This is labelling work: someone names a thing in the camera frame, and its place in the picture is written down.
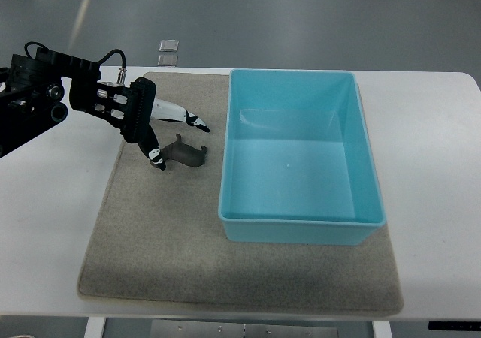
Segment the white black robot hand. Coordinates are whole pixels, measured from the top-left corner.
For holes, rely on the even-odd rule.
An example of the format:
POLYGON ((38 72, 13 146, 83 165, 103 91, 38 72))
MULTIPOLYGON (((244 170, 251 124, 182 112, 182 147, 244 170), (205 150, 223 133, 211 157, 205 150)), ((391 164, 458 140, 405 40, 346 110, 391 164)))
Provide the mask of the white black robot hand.
POLYGON ((127 97, 131 110, 124 116, 127 119, 126 141, 136 143, 150 164, 163 171, 166 161, 161 154, 156 133, 150 121, 182 122, 203 132, 210 132, 207 124, 194 113, 175 103, 156 98, 156 84, 145 77, 136 79, 131 85, 134 96, 127 97))

